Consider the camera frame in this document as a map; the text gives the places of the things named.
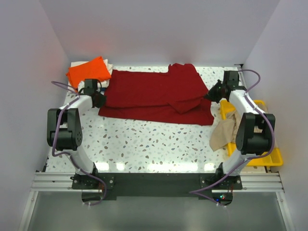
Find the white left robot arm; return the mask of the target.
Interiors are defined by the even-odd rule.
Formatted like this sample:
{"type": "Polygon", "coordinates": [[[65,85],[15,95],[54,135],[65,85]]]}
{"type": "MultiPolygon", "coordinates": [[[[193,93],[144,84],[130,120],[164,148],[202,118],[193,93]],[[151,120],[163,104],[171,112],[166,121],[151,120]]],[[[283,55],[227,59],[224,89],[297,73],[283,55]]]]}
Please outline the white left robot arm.
{"type": "Polygon", "coordinates": [[[92,108],[101,108],[106,96],[101,94],[102,84],[97,79],[85,79],[76,89],[61,82],[52,84],[70,91],[75,97],[60,108],[47,113],[47,143],[53,157],[65,155],[73,164],[76,174],[84,175],[83,184],[89,189],[100,183],[95,164],[82,147],[83,133],[80,115],[92,108]]]}

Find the dark red t-shirt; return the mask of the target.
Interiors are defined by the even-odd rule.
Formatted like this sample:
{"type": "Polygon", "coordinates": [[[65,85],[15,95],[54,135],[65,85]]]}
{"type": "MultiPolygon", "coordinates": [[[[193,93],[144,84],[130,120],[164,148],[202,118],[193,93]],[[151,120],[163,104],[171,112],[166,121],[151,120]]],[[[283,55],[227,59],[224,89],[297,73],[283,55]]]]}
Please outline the dark red t-shirt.
{"type": "Polygon", "coordinates": [[[111,118],[211,126],[208,89],[192,64],[165,73],[114,70],[98,115],[111,118]]]}

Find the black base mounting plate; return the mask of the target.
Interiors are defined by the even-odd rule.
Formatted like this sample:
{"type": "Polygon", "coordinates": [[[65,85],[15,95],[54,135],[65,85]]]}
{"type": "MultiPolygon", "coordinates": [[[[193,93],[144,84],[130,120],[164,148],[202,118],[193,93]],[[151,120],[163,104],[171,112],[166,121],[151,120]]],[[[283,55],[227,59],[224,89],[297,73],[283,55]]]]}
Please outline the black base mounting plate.
{"type": "Polygon", "coordinates": [[[190,191],[205,188],[218,180],[214,173],[96,173],[93,179],[75,174],[73,190],[82,190],[82,201],[98,201],[118,197],[192,197],[190,191]]]}

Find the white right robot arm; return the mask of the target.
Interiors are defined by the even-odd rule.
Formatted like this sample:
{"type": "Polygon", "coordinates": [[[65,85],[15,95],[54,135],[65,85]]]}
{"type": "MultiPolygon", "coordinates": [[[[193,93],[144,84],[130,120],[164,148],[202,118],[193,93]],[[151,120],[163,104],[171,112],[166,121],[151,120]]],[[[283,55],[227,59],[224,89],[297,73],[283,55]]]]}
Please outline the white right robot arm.
{"type": "Polygon", "coordinates": [[[231,184],[231,177],[239,176],[251,160],[268,156],[274,149],[275,116],[260,109],[249,96],[249,91],[260,80],[260,74],[254,70],[224,71],[223,80],[218,80],[204,96],[216,103],[226,99],[235,107],[241,119],[235,139],[236,148],[216,169],[214,183],[220,189],[226,189],[231,184]],[[249,88],[240,85],[240,72],[256,74],[256,83],[249,88]]]}

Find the beige t-shirt in bin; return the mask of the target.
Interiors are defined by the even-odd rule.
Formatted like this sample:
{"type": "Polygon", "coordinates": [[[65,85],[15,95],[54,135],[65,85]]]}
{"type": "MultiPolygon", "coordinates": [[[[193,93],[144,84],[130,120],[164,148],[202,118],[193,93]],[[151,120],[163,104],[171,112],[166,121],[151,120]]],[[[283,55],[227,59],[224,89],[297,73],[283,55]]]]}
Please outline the beige t-shirt in bin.
{"type": "Polygon", "coordinates": [[[209,146],[212,151],[217,151],[228,143],[235,143],[241,117],[236,110],[226,113],[226,119],[218,122],[214,128],[209,146]]]}

